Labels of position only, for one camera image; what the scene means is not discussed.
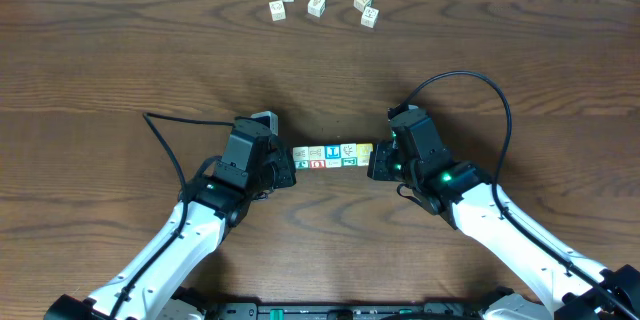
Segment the wooden block letter G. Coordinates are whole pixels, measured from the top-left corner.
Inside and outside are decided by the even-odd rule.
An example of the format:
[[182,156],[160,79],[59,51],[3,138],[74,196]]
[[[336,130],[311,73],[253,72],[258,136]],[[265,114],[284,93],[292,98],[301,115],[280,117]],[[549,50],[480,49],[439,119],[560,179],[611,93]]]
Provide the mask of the wooden block letter G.
[[292,149],[292,155],[296,169],[310,168],[310,155],[308,146],[294,147]]

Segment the wooden block soccer ball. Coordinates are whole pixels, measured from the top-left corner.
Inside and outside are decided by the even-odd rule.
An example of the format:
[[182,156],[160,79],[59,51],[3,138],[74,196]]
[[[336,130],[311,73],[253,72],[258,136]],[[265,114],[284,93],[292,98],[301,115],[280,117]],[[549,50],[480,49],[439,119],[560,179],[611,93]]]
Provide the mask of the wooden block soccer ball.
[[358,143],[356,145],[357,165],[368,166],[370,162],[371,152],[373,151],[372,143]]

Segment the wooden block ladybug yellow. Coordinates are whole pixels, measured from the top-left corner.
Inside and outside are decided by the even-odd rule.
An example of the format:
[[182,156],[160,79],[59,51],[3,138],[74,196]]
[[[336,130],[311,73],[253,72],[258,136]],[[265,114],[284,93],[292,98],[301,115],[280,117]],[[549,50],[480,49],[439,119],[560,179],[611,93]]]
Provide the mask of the wooden block ladybug yellow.
[[311,169],[320,169],[326,167],[326,155],[324,146],[310,146],[309,152],[309,166]]

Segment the wooden block letter A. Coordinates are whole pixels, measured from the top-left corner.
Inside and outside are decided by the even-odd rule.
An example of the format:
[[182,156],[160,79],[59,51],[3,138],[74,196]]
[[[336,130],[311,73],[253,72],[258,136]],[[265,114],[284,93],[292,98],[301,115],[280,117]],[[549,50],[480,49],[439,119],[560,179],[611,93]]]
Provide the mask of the wooden block letter A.
[[342,167],[357,166],[357,144],[347,143],[340,145],[340,159]]

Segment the wooden block blue top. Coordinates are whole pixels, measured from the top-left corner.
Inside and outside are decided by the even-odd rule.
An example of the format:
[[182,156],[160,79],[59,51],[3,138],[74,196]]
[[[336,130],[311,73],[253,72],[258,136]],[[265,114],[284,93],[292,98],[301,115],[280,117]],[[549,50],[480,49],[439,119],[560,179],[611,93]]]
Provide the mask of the wooden block blue top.
[[325,162],[327,168],[339,168],[342,166],[341,147],[339,145],[325,146]]

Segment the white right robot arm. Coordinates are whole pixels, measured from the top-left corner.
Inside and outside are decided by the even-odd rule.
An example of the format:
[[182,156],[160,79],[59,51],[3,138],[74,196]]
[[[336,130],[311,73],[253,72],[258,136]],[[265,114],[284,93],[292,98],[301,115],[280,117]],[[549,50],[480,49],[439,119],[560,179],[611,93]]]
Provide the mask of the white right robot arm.
[[407,199],[476,240],[538,297],[554,319],[636,319],[639,272],[612,271],[522,211],[483,169],[453,159],[428,113],[388,112],[391,140],[375,145],[367,175],[395,181]]

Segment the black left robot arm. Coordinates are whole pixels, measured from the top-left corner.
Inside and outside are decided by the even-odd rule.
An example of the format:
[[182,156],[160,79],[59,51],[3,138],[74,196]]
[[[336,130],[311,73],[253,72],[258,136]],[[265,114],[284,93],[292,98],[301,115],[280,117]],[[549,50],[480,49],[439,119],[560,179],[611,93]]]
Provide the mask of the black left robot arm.
[[252,203],[296,183],[289,148],[271,111],[230,123],[225,151],[203,161],[192,178],[176,171],[178,202],[143,250],[86,299],[60,296],[48,319],[155,319],[191,271],[216,251]]

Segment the wooden block blue side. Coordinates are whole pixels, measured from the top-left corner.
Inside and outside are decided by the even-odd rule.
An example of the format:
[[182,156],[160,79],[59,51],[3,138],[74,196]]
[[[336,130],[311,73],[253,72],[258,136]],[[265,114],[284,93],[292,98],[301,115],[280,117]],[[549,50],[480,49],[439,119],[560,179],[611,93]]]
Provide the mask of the wooden block blue side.
[[364,8],[361,16],[361,25],[373,29],[378,21],[379,10],[370,6]]

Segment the wooden block far left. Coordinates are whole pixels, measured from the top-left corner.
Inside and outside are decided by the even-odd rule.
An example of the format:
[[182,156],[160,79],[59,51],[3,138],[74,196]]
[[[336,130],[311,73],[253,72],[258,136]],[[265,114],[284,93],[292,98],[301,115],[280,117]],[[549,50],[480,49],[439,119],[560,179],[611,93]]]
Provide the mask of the wooden block far left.
[[281,21],[286,19],[286,9],[282,0],[270,2],[269,10],[273,21]]

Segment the wooden block back right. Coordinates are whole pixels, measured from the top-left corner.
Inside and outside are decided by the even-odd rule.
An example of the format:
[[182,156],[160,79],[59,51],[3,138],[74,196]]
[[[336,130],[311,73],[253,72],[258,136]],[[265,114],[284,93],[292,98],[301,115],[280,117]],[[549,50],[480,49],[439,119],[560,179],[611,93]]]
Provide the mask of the wooden block back right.
[[363,12],[366,7],[370,7],[372,4],[373,4],[373,0],[354,0],[353,1],[354,7],[360,12]]

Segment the wooden block green side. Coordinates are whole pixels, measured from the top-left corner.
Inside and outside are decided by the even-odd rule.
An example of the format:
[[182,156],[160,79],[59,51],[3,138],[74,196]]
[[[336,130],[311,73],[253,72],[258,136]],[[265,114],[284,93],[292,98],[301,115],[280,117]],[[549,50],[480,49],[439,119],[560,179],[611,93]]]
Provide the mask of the wooden block green side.
[[309,0],[307,12],[309,15],[321,17],[326,9],[326,0]]

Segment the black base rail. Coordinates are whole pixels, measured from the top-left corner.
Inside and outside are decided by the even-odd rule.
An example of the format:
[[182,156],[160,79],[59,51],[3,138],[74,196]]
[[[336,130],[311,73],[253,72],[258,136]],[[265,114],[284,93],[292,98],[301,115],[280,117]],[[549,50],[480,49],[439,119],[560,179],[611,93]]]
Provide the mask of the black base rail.
[[423,304],[257,304],[218,303],[206,320],[376,320],[405,314],[412,319],[481,319],[468,305],[454,302]]

